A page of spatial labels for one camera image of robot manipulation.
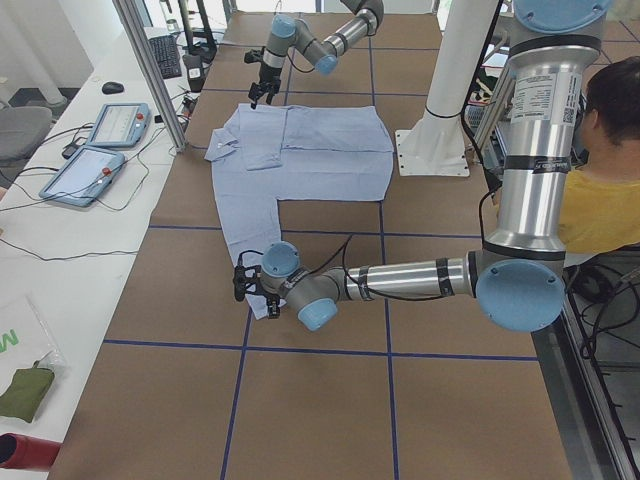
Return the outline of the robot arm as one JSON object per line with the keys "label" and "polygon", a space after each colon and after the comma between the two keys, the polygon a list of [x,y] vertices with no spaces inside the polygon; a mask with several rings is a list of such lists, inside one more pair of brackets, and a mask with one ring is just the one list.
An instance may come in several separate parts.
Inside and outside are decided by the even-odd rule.
{"label": "robot arm", "polygon": [[256,109],[263,96],[270,105],[279,93],[281,73],[290,49],[299,52],[315,71],[329,75],[336,68],[340,56],[362,38],[377,33],[385,13],[382,1],[342,1],[342,4],[354,18],[324,40],[319,40],[301,18],[286,14],[273,17],[266,45],[260,50],[249,50],[244,56],[246,64],[260,65],[259,81],[252,83],[248,93],[252,109]]}
{"label": "robot arm", "polygon": [[499,26],[506,29],[508,60],[481,125],[490,128],[511,111],[504,160],[503,200],[496,227],[461,258],[404,264],[321,268],[301,265],[290,243],[269,244],[254,266],[237,265],[237,300],[262,298],[258,314],[277,317],[291,307],[310,330],[333,318],[341,301],[434,301],[457,294],[475,298],[495,324],[533,332],[553,323],[564,303],[561,277],[566,249],[558,234],[570,169],[570,149],[585,68],[599,56],[606,1],[517,1],[509,18],[497,1],[452,5],[422,118],[396,134],[399,172],[429,180],[427,215],[454,221],[448,176],[464,175],[463,143],[479,144],[464,111],[485,51]]}

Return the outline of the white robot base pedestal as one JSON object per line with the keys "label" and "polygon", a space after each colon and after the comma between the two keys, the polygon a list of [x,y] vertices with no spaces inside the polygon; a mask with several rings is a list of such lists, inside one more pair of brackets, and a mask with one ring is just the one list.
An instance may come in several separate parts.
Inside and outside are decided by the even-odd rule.
{"label": "white robot base pedestal", "polygon": [[451,3],[424,114],[412,129],[396,132],[402,176],[470,175],[461,115],[501,5],[498,0]]}

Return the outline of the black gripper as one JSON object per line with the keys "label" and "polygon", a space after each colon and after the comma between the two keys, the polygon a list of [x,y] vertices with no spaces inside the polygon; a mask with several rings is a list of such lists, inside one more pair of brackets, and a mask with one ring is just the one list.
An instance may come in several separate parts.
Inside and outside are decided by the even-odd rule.
{"label": "black gripper", "polygon": [[258,269],[249,269],[245,272],[244,290],[246,295],[265,298],[269,318],[280,316],[280,304],[283,299],[274,287],[263,283],[262,274]]}
{"label": "black gripper", "polygon": [[259,70],[259,82],[252,83],[248,97],[251,100],[250,107],[255,109],[259,100],[265,96],[267,100],[272,100],[280,90],[281,86],[281,67],[271,67],[262,64]]}

